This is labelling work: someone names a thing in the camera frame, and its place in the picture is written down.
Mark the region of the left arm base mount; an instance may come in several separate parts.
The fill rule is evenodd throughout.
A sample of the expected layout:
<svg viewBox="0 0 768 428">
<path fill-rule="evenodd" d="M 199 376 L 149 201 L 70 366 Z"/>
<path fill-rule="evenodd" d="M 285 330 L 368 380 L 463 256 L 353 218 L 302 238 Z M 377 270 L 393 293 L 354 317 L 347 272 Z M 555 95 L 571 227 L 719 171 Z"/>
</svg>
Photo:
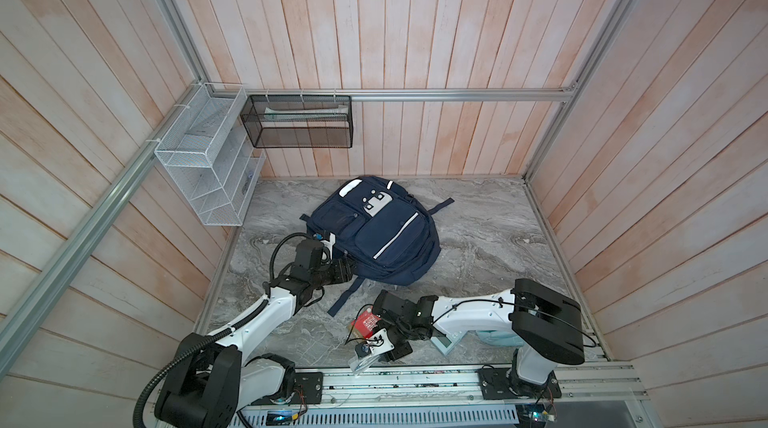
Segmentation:
<svg viewBox="0 0 768 428">
<path fill-rule="evenodd" d="M 293 361 L 264 354 L 241 369 L 238 407 L 318 404 L 323 381 L 321 371 L 298 371 Z"/>
</svg>

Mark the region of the red snack box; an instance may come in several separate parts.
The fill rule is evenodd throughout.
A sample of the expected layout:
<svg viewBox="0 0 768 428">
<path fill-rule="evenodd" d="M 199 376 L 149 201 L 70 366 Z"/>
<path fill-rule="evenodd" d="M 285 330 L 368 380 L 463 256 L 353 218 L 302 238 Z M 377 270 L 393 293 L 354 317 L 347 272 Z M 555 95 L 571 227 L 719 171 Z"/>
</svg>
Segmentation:
<svg viewBox="0 0 768 428">
<path fill-rule="evenodd" d="M 379 322 L 380 318 L 372 313 L 371 307 L 366 307 L 352 323 L 352 337 L 369 339 Z"/>
</svg>

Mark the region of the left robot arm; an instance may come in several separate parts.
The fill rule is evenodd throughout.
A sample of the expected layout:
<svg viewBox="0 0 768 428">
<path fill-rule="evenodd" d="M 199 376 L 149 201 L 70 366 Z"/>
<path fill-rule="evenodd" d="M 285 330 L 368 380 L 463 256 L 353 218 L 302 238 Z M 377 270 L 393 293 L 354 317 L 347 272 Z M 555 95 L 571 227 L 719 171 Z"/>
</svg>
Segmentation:
<svg viewBox="0 0 768 428">
<path fill-rule="evenodd" d="M 293 364 L 254 350 L 302 308 L 322 299 L 326 287 L 351 281 L 357 263 L 336 258 L 331 243 L 298 233 L 295 258 L 281 270 L 270 267 L 263 296 L 246 311 L 206 335 L 192 333 L 174 358 L 152 377 L 137 399 L 132 423 L 157 396 L 154 416 L 174 427 L 226 427 L 252 402 L 288 395 Z"/>
</svg>

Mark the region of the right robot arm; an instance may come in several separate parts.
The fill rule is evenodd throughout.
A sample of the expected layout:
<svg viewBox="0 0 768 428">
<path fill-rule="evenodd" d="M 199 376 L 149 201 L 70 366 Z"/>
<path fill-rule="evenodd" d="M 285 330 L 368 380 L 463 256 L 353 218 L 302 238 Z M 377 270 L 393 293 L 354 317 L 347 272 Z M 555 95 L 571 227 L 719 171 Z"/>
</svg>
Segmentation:
<svg viewBox="0 0 768 428">
<path fill-rule="evenodd" d="M 512 334 L 522 341 L 513 356 L 511 381 L 528 388 L 549 382 L 559 365 L 585 362 L 581 306 L 534 280 L 518 279 L 511 289 L 467 298 L 423 296 L 411 302 L 383 290 L 372 314 L 372 335 L 356 348 L 355 371 L 412 352 L 412 341 L 433 338 L 450 344 L 471 331 Z"/>
</svg>

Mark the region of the aluminium mounting rail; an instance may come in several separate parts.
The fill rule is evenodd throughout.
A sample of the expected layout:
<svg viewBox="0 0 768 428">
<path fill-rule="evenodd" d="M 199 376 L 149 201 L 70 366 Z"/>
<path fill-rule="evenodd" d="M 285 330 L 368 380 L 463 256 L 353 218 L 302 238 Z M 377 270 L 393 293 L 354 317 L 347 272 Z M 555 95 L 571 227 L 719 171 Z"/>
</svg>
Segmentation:
<svg viewBox="0 0 768 428">
<path fill-rule="evenodd" d="M 483 365 L 373 367 L 353 374 L 348 368 L 300 369 L 324 374 L 322 399 L 302 403 L 311 409 L 383 409 L 473 405 L 556 405 L 574 402 L 637 402 L 648 399 L 647 391 L 627 363 L 599 362 L 562 366 L 554 371 L 562 397 L 484 400 L 476 371 Z"/>
</svg>

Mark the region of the navy blue student backpack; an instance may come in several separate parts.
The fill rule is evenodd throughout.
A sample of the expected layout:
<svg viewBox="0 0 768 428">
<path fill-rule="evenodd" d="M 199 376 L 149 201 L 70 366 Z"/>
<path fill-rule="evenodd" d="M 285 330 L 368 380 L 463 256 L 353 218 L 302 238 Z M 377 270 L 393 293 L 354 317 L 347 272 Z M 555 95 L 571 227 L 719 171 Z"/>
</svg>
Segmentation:
<svg viewBox="0 0 768 428">
<path fill-rule="evenodd" d="M 328 314 L 334 317 L 366 280 L 409 286 L 422 278 L 441 253 L 434 215 L 453 203 L 427 209 L 398 183 L 361 176 L 301 216 L 310 234 L 334 242 L 334 255 L 356 263 L 355 280 Z"/>
</svg>

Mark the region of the teal calculator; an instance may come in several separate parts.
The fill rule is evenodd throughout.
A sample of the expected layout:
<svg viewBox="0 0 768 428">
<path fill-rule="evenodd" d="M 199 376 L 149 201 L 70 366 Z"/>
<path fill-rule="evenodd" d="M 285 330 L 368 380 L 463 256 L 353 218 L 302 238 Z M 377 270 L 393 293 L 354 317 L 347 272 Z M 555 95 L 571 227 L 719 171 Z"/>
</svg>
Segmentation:
<svg viewBox="0 0 768 428">
<path fill-rule="evenodd" d="M 465 332 L 448 335 L 437 333 L 431 338 L 431 342 L 443 356 L 448 356 L 458 346 L 465 335 Z"/>
</svg>

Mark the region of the light blue pencil pouch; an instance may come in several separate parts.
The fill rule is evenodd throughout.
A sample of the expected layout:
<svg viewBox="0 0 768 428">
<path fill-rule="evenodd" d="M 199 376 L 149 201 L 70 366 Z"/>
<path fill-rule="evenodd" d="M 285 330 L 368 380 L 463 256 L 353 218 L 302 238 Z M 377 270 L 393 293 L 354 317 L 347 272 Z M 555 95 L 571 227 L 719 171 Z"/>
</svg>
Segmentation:
<svg viewBox="0 0 768 428">
<path fill-rule="evenodd" d="M 504 332 L 498 330 L 478 330 L 477 338 L 490 346 L 494 347 L 522 347 L 526 342 L 514 332 Z"/>
</svg>

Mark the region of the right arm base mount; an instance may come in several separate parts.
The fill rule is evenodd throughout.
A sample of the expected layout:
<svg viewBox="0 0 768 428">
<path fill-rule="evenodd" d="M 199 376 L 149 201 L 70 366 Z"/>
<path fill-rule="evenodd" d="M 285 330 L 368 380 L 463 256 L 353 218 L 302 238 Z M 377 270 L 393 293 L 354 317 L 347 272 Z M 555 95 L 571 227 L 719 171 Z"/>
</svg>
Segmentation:
<svg viewBox="0 0 768 428">
<path fill-rule="evenodd" d="M 536 385 L 520 379 L 513 368 L 483 365 L 476 371 L 484 400 L 532 399 L 534 401 L 559 399 L 562 390 L 555 373 L 547 381 Z"/>
</svg>

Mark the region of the aluminium frame horizontal bar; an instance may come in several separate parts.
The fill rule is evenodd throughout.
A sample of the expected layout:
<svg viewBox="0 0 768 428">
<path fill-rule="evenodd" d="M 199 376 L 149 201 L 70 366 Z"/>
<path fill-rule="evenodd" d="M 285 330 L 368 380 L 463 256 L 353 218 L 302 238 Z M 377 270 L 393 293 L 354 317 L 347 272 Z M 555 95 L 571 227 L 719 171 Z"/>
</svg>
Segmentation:
<svg viewBox="0 0 768 428">
<path fill-rule="evenodd" d="M 353 102 L 567 102 L 574 90 L 564 88 L 500 88 L 500 89 L 247 89 L 228 85 L 217 94 L 243 91 L 246 96 L 348 97 Z"/>
</svg>

